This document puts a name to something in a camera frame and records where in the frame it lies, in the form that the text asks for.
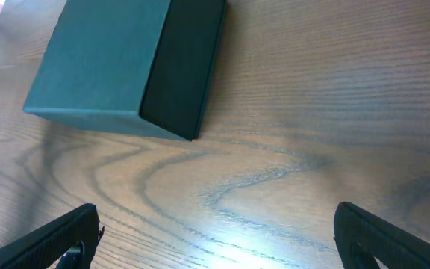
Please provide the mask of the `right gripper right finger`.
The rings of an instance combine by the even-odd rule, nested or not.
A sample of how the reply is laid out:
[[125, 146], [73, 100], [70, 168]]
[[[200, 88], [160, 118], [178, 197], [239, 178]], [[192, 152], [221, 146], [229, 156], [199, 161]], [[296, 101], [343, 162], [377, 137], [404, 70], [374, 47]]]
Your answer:
[[341, 202], [334, 239], [345, 268], [430, 268], [430, 244], [370, 212]]

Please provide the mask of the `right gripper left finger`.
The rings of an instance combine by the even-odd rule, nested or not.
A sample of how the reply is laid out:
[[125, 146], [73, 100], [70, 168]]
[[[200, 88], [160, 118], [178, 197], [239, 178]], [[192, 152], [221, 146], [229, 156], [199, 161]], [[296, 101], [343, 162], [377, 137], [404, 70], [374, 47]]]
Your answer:
[[83, 204], [0, 248], [0, 269], [89, 268], [103, 234], [96, 206]]

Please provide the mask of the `dark green box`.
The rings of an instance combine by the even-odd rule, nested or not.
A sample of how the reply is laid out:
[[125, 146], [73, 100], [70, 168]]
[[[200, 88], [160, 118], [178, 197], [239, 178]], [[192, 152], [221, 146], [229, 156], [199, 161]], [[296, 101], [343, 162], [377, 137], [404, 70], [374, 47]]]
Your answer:
[[225, 0], [68, 0], [23, 109], [79, 129], [199, 136]]

